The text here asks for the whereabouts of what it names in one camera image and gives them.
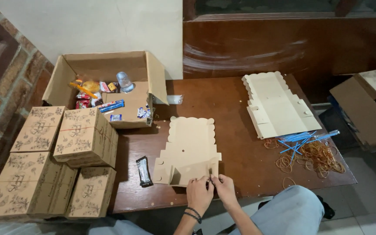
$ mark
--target wooden panel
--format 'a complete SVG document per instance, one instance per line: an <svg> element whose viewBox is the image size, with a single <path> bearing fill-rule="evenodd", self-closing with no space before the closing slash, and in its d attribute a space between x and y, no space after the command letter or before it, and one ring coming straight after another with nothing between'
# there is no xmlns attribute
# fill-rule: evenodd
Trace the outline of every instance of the wooden panel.
<svg viewBox="0 0 376 235"><path fill-rule="evenodd" d="M286 76L285 81L292 93L309 105L294 77ZM184 94L183 103L155 105L154 125L151 128L118 130L117 175L110 212L187 204L185 188L166 184L142 188L139 185L136 160L146 156L150 175L153 175L155 158L159 157L160 150L165 149L171 116L215 120L217 152L222 153L218 171L233 178L239 198L275 195L283 190L282 180L285 177L291 177L297 184L309 189L356 183L340 154L336 155L336 159L345 166L344 174L330 172L326 179L320 179L314 171L306 170L299 164L294 165L292 173L280 171L275 166L275 161L280 157L280 148L266 149L265 141L257 137L246 109L248 94L241 77L168 80L166 87L168 94Z"/></svg>
<svg viewBox="0 0 376 235"><path fill-rule="evenodd" d="M314 103L332 74L376 69L376 18L199 18L183 23L185 79L292 73Z"/></svg>

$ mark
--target bracelet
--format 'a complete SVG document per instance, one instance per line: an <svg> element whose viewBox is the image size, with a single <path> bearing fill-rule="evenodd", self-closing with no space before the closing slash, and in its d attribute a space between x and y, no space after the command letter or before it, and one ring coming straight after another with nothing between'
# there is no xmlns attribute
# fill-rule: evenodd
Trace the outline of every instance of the bracelet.
<svg viewBox="0 0 376 235"><path fill-rule="evenodd" d="M200 214L196 210L194 210L194 208L188 206L187 209L195 212L197 214L197 216L202 220Z"/></svg>
<svg viewBox="0 0 376 235"><path fill-rule="evenodd" d="M197 218L197 217L195 217L193 214L190 214L190 213L185 212L185 211L184 211L184 214L191 216L192 218L196 219L196 220L198 221L199 224L201 224L201 222L202 222L201 218Z"/></svg>

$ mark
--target light blue jeans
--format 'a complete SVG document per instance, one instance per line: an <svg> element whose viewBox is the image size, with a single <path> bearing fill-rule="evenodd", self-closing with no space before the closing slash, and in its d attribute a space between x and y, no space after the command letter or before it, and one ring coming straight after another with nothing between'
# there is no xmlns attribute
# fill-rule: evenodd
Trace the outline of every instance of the light blue jeans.
<svg viewBox="0 0 376 235"><path fill-rule="evenodd" d="M316 235L323 215L323 205L317 196L294 185L274 196L250 218L264 235ZM105 220L93 224L88 234L152 235L128 220L117 220L112 225ZM240 235L240 232L235 229L229 235Z"/></svg>

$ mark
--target brick wall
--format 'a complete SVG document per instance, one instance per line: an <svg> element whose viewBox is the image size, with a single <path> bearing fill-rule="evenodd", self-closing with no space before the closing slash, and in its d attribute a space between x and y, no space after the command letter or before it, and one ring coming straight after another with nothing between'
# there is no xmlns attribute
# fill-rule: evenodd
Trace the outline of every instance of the brick wall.
<svg viewBox="0 0 376 235"><path fill-rule="evenodd" d="M54 66L0 12L0 24L19 42L0 81L0 172L31 107L41 98Z"/></svg>

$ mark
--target open cardboard box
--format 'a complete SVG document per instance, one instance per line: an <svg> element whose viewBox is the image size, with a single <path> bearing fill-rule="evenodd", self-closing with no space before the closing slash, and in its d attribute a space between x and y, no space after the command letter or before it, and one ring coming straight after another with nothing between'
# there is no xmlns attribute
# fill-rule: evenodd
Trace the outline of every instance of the open cardboard box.
<svg viewBox="0 0 376 235"><path fill-rule="evenodd" d="M104 116L121 114L121 121L110 122L114 128L142 128L152 125L153 95L168 104L166 98L165 69L151 53L147 51L128 51L90 54L66 54L58 57L52 77L43 95L43 102L50 106L75 108L77 90L68 84L75 75L86 75L95 81L117 82L118 72L125 72L134 82L135 88L129 93L103 93L103 101L123 99L124 107L107 112ZM138 108L146 104L151 118L138 118Z"/></svg>

